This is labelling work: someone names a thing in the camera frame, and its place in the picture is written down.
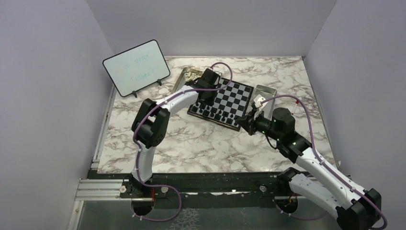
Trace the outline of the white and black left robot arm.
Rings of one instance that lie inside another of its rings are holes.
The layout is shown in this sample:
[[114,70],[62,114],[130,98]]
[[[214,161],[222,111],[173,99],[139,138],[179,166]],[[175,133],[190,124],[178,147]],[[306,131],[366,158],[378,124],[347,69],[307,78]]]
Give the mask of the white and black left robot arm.
[[169,119],[196,102],[212,105],[219,90],[220,75],[207,68],[201,77],[188,81],[175,93],[153,101],[145,99],[132,124],[133,141],[137,145],[132,171],[132,190],[143,197],[150,192],[148,180],[152,177],[152,163],[156,147],[165,138]]

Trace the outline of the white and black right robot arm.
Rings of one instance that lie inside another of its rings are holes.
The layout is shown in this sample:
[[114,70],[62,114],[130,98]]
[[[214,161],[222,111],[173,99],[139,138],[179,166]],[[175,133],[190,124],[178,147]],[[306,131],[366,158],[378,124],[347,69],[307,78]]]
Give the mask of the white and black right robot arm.
[[368,230],[381,219],[381,195],[356,184],[315,151],[295,131],[295,118],[288,109],[275,109],[271,119],[251,111],[236,122],[249,135],[261,132],[275,140],[275,148],[284,157],[317,180],[312,182],[298,170],[288,168],[278,175],[276,188],[280,194],[293,192],[306,197],[334,217],[343,230]]

